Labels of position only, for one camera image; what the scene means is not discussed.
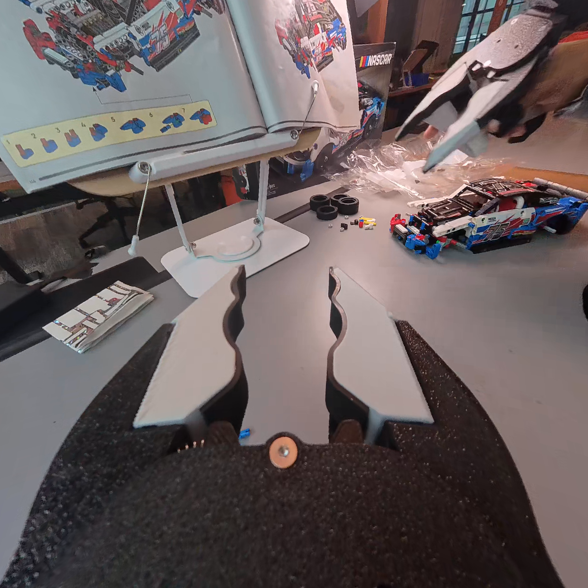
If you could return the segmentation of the black office chair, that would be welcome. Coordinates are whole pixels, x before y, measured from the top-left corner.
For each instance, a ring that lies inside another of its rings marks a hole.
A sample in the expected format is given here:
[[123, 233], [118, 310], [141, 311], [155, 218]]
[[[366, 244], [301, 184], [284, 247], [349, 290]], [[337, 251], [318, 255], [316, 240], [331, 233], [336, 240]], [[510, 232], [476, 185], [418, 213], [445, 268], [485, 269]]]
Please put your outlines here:
[[102, 203], [105, 205], [107, 211], [100, 215], [95, 223], [78, 238], [79, 245], [83, 249], [89, 249], [90, 246], [88, 245], [86, 238], [91, 236], [96, 231], [100, 229], [106, 228], [110, 222], [116, 222], [121, 230], [123, 243], [125, 245], [131, 245], [131, 239], [129, 238], [127, 229], [126, 229], [126, 221], [125, 218], [132, 217], [137, 214], [137, 209], [132, 199], [124, 198], [124, 200], [128, 201], [129, 204], [125, 206], [121, 206], [117, 204], [117, 199], [122, 200], [122, 197], [110, 197], [110, 196], [91, 196], [90, 198], [85, 198], [75, 200], [75, 206], [77, 210], [82, 210], [85, 206], [92, 204], [92, 203]]

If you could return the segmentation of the folded sticker leaflet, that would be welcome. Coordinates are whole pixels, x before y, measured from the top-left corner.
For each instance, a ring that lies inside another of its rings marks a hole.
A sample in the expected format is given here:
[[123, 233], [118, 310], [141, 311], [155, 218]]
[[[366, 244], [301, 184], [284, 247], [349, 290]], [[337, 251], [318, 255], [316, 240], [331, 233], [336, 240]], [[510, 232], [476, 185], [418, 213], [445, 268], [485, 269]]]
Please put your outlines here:
[[116, 281], [42, 327], [50, 337], [85, 353], [154, 301], [137, 286]]

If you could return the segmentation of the partly built toy car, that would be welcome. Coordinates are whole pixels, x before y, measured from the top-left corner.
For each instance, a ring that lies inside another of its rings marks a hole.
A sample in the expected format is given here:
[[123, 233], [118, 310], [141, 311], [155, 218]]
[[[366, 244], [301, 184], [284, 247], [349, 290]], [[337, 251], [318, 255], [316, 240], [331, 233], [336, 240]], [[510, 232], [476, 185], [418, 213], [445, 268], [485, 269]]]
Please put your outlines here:
[[391, 219], [392, 237], [435, 259], [451, 246], [480, 254], [527, 244], [539, 230], [565, 235], [587, 212], [587, 192], [540, 178], [489, 178], [408, 206], [411, 214]]

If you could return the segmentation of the white book stand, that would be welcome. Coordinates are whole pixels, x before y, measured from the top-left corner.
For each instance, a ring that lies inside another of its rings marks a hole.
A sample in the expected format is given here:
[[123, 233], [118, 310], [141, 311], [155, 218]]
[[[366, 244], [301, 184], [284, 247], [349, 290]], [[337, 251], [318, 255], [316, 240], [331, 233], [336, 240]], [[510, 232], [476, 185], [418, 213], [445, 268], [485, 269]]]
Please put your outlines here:
[[[265, 230], [265, 215], [267, 203], [267, 181], [269, 173], [269, 159], [273, 153], [285, 149], [290, 152], [298, 143], [299, 136], [319, 93], [320, 80], [313, 79], [310, 85], [310, 103], [305, 120], [300, 128], [290, 130], [275, 130], [262, 133], [259, 128], [242, 129], [230, 134], [223, 134], [211, 139], [175, 139], [205, 130], [217, 122], [212, 114], [209, 103], [199, 102], [179, 107], [142, 108], [128, 112], [114, 114], [99, 114], [97, 123], [90, 116], [86, 124], [91, 135], [96, 135], [97, 141], [108, 136], [107, 145], [129, 143], [134, 139], [132, 134], [140, 135], [140, 140], [147, 141], [168, 133], [173, 137], [167, 147], [166, 154], [158, 154], [165, 149], [163, 146], [145, 148], [137, 156], [136, 163], [129, 171], [132, 182], [144, 186], [142, 204], [146, 195], [156, 183], [161, 183], [182, 241], [182, 246], [168, 254], [167, 260], [187, 262], [190, 267], [195, 266], [197, 260], [209, 259], [210, 263], [236, 264], [252, 256], [260, 256], [261, 237]], [[175, 177], [188, 175], [190, 179], [196, 177], [197, 172], [209, 173], [209, 168], [221, 169], [240, 166], [239, 160], [253, 158], [260, 162], [260, 184], [258, 189], [258, 208], [253, 219], [244, 225], [235, 225], [229, 229], [227, 236], [212, 237], [212, 244], [197, 245], [187, 239], [182, 218], [175, 199], [172, 184]]]

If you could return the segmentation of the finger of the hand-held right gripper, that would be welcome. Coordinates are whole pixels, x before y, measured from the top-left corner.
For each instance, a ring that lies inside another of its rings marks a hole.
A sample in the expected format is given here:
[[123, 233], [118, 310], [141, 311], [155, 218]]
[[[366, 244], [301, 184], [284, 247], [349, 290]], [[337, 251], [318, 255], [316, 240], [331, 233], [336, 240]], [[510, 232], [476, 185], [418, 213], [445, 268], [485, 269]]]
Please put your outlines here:
[[481, 111], [476, 121], [481, 124], [483, 136], [479, 136], [476, 141], [465, 140], [464, 131], [457, 129], [457, 123], [452, 124], [448, 131], [441, 131], [443, 137], [428, 155], [423, 165], [424, 173], [432, 171], [454, 151], [462, 151], [474, 157], [481, 155], [488, 146], [489, 135], [501, 137], [511, 130], [511, 91], [482, 89], [480, 94]]
[[464, 131], [465, 140], [476, 141], [483, 136], [480, 117], [480, 91], [483, 89], [483, 61], [468, 59], [456, 63], [437, 81], [396, 134], [400, 140], [421, 124], [448, 131], [452, 124]]

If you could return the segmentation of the open instruction booklet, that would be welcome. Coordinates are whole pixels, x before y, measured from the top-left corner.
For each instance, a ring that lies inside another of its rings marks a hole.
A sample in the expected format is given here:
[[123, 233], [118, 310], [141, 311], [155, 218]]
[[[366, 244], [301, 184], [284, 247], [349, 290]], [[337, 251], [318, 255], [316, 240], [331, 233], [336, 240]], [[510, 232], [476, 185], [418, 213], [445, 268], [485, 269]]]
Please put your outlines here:
[[1, 160], [28, 193], [357, 126], [346, 1], [1, 1]]

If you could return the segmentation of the clear plastic bags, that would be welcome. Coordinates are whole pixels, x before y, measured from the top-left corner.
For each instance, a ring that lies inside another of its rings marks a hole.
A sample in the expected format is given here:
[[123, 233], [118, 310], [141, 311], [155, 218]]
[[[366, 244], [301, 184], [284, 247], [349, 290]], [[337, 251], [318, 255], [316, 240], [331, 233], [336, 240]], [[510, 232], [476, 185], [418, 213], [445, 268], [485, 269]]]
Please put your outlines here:
[[436, 141], [421, 136], [392, 143], [366, 142], [323, 175], [359, 192], [399, 193], [413, 201], [450, 195], [465, 183], [507, 175], [508, 168], [501, 160], [471, 158], [461, 151], [424, 172], [434, 146]]

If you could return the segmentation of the pile of small colourful bricks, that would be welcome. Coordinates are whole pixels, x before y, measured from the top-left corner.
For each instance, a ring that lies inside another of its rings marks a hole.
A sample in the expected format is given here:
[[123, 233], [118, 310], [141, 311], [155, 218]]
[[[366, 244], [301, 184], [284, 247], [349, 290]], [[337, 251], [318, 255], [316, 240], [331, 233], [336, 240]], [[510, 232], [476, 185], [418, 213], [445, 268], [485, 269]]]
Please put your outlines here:
[[357, 227], [359, 229], [372, 230], [376, 226], [376, 219], [371, 217], [350, 217], [348, 215], [340, 217], [338, 219], [328, 219], [327, 225], [332, 228], [336, 225], [335, 222], [341, 222], [339, 226], [340, 232], [346, 232], [350, 227]]

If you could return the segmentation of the grey desk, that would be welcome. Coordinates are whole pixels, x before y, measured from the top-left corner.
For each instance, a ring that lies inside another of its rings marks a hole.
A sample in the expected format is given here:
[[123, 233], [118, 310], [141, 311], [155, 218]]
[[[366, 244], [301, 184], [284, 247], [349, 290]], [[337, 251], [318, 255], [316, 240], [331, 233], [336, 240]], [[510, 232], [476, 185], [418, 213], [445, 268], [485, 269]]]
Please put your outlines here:
[[[525, 483], [566, 587], [587, 587], [587, 218], [568, 235], [437, 260], [393, 242], [400, 194], [358, 195], [372, 231], [341, 233], [310, 212], [288, 222], [302, 251], [247, 280], [239, 336], [250, 444], [291, 432], [327, 442], [328, 270], [338, 266], [396, 319], [408, 321], [483, 405]], [[79, 355], [53, 339], [1, 362], [1, 575], [52, 458], [124, 363], [191, 302], [168, 279], [155, 300]]]

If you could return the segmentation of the toy car box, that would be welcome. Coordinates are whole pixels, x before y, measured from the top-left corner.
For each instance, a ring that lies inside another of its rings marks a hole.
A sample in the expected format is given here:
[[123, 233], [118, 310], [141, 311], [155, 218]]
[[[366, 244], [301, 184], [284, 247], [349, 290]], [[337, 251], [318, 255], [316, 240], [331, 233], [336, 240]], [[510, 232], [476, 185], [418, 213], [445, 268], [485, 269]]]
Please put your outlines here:
[[386, 104], [396, 44], [373, 43], [354, 47], [359, 97], [359, 127], [336, 132], [321, 129], [312, 146], [269, 160], [268, 198], [320, 184], [347, 167], [357, 148], [374, 145], [383, 134]]

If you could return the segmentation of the person's right hand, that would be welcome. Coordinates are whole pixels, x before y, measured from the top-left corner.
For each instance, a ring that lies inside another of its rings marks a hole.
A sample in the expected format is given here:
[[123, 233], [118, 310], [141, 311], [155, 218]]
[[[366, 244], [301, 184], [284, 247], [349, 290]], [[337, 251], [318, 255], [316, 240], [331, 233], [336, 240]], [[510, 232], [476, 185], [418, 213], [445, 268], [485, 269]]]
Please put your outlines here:
[[520, 100], [523, 121], [568, 106], [580, 97], [586, 86], [587, 39], [558, 43]]

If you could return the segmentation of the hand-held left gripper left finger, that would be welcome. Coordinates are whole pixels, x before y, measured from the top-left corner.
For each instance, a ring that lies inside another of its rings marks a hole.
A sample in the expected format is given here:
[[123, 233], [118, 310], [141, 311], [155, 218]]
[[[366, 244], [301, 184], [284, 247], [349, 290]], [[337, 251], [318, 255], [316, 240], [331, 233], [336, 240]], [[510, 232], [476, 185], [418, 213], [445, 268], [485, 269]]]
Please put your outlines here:
[[173, 424], [201, 429], [220, 421], [241, 428], [248, 386], [236, 340], [244, 326], [245, 298], [246, 271], [239, 265], [174, 319], [135, 429]]

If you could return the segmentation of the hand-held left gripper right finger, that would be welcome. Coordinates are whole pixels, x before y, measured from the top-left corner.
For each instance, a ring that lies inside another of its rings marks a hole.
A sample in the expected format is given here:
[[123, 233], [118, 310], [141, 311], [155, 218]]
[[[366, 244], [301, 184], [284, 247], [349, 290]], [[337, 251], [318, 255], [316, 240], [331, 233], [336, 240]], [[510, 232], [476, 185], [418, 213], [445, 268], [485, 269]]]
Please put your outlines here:
[[329, 269], [330, 328], [325, 402], [334, 427], [434, 418], [398, 326], [386, 307], [341, 268]]

